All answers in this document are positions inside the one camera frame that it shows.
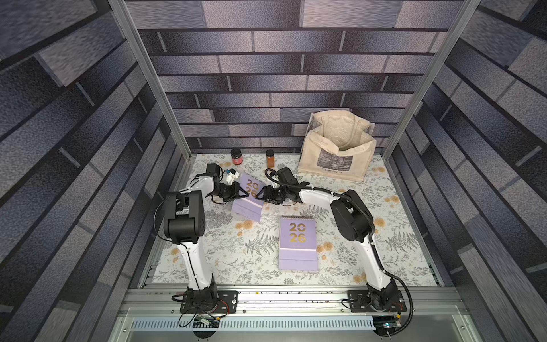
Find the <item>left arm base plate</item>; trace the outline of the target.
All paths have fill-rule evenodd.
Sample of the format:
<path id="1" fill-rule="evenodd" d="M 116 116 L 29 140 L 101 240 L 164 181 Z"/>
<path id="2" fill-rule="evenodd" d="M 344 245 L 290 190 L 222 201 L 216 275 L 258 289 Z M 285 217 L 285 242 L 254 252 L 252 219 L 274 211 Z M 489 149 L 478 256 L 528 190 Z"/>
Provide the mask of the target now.
<path id="1" fill-rule="evenodd" d="M 174 296 L 172 299 L 180 302 L 179 312 L 181 314 L 199 313 L 208 314 L 235 314 L 237 311 L 239 292 L 217 291 L 198 292 L 188 289 L 183 295 Z"/>

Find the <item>purple calendar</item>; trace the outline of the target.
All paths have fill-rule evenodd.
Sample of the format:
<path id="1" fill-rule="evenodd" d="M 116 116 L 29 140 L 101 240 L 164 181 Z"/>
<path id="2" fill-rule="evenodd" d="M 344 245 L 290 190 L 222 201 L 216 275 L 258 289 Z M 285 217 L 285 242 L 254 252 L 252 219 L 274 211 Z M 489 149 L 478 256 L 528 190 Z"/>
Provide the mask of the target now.
<path id="1" fill-rule="evenodd" d="M 263 189 L 264 183 L 243 172 L 239 177 L 239 185 L 245 192 L 249 193 L 249 196 L 233 201 L 232 212 L 235 212 L 246 219 L 259 222 L 262 217 L 264 201 L 256 199 L 256 196 Z"/>
<path id="2" fill-rule="evenodd" d="M 316 222 L 312 217 L 280 218 L 279 269 L 317 272 L 316 247 Z"/>

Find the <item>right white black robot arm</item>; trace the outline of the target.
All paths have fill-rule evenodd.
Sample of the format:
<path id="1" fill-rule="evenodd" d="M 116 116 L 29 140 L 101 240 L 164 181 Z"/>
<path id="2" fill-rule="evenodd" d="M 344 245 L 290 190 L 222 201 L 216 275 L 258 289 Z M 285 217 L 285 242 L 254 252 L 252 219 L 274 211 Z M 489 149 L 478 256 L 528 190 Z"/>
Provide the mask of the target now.
<path id="1" fill-rule="evenodd" d="M 376 312 L 414 313 L 413 300 L 407 285 L 400 277 L 390 273 L 382 263 L 375 243 L 373 215 L 356 191 L 340 193 L 314 187 L 309 182 L 298 181 L 289 168 L 267 168 L 264 174 L 271 184 L 257 194 L 258 200 L 275 205 L 282 205 L 290 200 L 332 212 L 338 232 L 354 244 L 365 271 L 368 307 Z"/>

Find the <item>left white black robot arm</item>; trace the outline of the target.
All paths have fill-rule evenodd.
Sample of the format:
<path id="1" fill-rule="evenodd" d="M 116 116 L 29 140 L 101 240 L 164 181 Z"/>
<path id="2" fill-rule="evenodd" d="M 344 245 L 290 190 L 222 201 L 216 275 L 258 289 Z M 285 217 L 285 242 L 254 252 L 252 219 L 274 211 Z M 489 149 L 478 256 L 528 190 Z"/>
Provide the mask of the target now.
<path id="1" fill-rule="evenodd" d="M 204 201 L 217 197 L 226 205 L 249 196 L 237 181 L 225 183 L 222 178 L 222 168 L 210 163 L 187 188 L 168 192 L 158 206 L 164 210 L 164 233 L 160 238 L 179 249 L 189 277 L 185 292 L 172 297 L 174 302 L 181 303 L 183 314 L 191 311 L 219 313 L 221 316 L 236 313 L 239 292 L 217 289 L 203 246 L 206 229 Z"/>

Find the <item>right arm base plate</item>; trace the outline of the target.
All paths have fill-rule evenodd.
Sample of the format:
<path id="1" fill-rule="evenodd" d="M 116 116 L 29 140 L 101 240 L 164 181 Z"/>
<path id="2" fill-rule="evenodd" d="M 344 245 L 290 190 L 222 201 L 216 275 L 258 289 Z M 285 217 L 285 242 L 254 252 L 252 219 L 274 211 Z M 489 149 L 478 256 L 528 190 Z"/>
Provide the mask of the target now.
<path id="1" fill-rule="evenodd" d="M 407 305 L 401 291 L 388 294 L 369 290 L 348 290 L 348 305 L 352 313 L 401 314 L 407 312 Z"/>

